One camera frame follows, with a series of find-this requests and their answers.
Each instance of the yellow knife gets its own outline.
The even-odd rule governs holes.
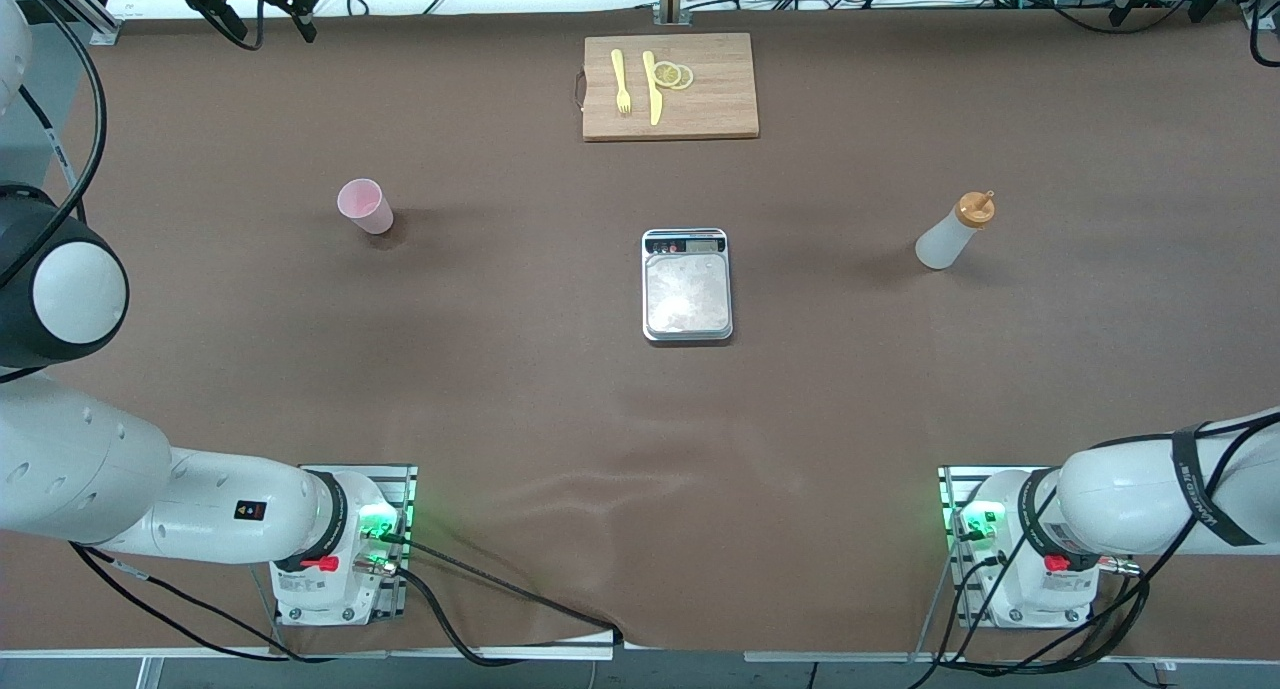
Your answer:
[[[649,126],[657,127],[662,119],[662,92],[658,91],[658,78],[653,76],[653,51],[644,53],[644,74],[649,79]]]

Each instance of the metal connector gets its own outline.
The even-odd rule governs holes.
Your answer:
[[[1133,560],[1098,557],[1098,570],[1121,576],[1142,576],[1142,567]]]
[[[389,560],[356,560],[355,563],[352,563],[352,570],[361,574],[375,574],[378,576],[396,576],[396,572],[399,570],[399,563]]]

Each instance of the pink cup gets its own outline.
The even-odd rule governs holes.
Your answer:
[[[383,188],[372,179],[352,179],[338,192],[338,211],[370,234],[380,234],[392,228],[392,207],[383,196]]]

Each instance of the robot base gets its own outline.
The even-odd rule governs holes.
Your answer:
[[[271,590],[278,603],[278,624],[289,626],[346,626],[369,624],[383,576],[356,571],[356,560],[388,557],[389,547],[370,539],[366,531],[380,525],[394,529],[397,511],[387,503],[371,479],[356,471],[334,473],[347,494],[347,525],[330,556],[334,571],[310,566],[284,571],[271,565]]]
[[[1009,557],[1023,537],[1018,501],[1029,474],[997,471],[955,514],[957,537],[982,531],[984,538],[960,543],[961,570],[988,557]],[[978,570],[982,594],[992,594],[1001,566]],[[1074,629],[1088,620],[1097,596],[1098,569],[1050,571],[1044,557],[1023,542],[1000,585],[995,588],[987,616],[1000,629]]]

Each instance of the black strap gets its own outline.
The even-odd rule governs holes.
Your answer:
[[[1261,544],[1249,533],[1240,529],[1240,525],[1231,521],[1204,489],[1204,474],[1199,465],[1199,448],[1196,447],[1196,433],[1204,424],[1188,426],[1174,432],[1172,460],[1174,471],[1178,474],[1178,487],[1183,490],[1183,498],[1192,510],[1192,516],[1208,528],[1217,538],[1233,547],[1253,547]]]

